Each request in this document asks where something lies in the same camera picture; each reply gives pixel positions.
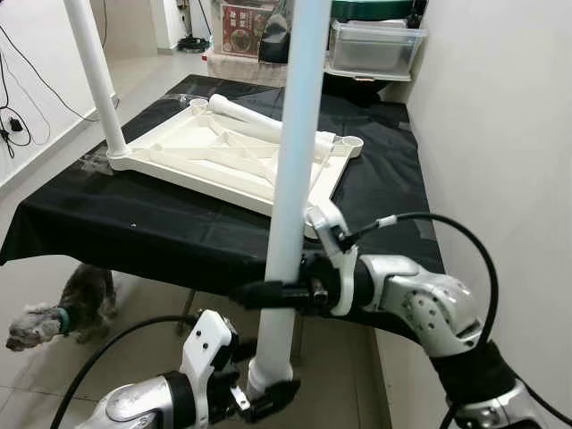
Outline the green round pot lid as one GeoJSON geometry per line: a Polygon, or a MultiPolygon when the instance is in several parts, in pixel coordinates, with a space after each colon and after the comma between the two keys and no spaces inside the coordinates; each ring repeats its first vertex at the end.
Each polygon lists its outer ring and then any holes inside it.
{"type": "Polygon", "coordinates": [[[332,20],[387,21],[423,13],[426,0],[332,0],[332,20]]]}

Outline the clear plastic storage box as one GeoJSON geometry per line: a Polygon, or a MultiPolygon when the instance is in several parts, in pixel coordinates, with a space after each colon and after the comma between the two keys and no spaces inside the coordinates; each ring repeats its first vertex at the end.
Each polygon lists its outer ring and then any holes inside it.
{"type": "Polygon", "coordinates": [[[333,21],[325,70],[358,80],[412,81],[412,64],[426,37],[424,29],[333,21]]]}

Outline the black floor gadget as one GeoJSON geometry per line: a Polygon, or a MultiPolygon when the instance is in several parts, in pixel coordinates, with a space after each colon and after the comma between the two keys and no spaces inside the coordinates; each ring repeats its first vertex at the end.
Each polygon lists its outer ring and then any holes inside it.
{"type": "Polygon", "coordinates": [[[203,54],[211,46],[211,40],[192,36],[183,37],[175,46],[177,52],[203,54]]]}

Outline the white plastic children table top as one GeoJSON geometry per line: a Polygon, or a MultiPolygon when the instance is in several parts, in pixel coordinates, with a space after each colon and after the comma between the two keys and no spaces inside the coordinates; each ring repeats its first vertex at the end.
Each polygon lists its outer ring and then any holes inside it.
{"type": "Polygon", "coordinates": [[[130,155],[115,171],[134,171],[271,216],[281,143],[193,98],[183,110],[127,142],[130,155]]]}

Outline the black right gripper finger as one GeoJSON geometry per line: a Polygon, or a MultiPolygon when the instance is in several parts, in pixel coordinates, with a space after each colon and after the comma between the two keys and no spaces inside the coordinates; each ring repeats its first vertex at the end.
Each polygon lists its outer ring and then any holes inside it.
{"type": "Polygon", "coordinates": [[[233,290],[233,302],[245,309],[304,309],[309,290],[293,282],[250,282],[233,290]]]}

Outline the grey furry dog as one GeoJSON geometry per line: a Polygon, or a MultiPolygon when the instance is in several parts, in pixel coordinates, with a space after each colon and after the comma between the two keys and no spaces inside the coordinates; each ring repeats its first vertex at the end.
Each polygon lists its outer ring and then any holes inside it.
{"type": "Polygon", "coordinates": [[[57,303],[29,304],[13,319],[4,346],[20,352],[57,336],[73,336],[79,344],[102,340],[109,335],[117,315],[117,290],[111,271],[80,263],[57,303]]]}

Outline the black round pan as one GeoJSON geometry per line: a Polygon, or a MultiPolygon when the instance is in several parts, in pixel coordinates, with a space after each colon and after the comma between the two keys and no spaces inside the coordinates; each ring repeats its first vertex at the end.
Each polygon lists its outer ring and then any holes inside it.
{"type": "Polygon", "coordinates": [[[359,80],[348,75],[327,72],[323,75],[323,93],[336,97],[379,97],[390,85],[387,80],[359,80]]]}

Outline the black tablecloth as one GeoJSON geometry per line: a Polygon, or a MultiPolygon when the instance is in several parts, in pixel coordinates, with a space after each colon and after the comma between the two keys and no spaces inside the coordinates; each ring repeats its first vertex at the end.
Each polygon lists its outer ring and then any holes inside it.
{"type": "MultiPolygon", "coordinates": [[[[418,143],[403,104],[324,95],[318,128],[364,142],[332,194],[348,224],[428,211],[418,143]]],[[[221,295],[262,277],[270,222],[156,177],[70,166],[17,205],[0,242],[0,265],[65,255],[221,295]]]]}

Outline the beige patterned cloth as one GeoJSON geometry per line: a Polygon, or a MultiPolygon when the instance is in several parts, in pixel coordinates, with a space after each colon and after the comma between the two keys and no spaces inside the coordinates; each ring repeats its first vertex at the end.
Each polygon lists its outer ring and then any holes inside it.
{"type": "Polygon", "coordinates": [[[218,54],[203,54],[209,75],[214,78],[254,83],[273,88],[283,88],[287,83],[287,65],[261,63],[257,58],[218,54]]]}

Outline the clear box with orange lid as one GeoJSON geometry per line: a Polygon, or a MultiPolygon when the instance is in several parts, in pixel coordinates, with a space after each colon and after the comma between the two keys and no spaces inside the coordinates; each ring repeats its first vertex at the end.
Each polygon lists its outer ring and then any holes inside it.
{"type": "Polygon", "coordinates": [[[216,52],[257,60],[268,20],[279,0],[217,0],[216,23],[221,39],[216,52]]]}

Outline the clear tape patch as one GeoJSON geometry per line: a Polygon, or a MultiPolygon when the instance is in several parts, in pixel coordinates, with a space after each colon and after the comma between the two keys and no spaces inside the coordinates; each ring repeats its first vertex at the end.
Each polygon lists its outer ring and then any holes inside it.
{"type": "Polygon", "coordinates": [[[105,148],[102,147],[94,148],[93,151],[81,156],[75,163],[75,166],[83,172],[88,172],[88,174],[115,175],[109,156],[107,156],[105,148]]]}

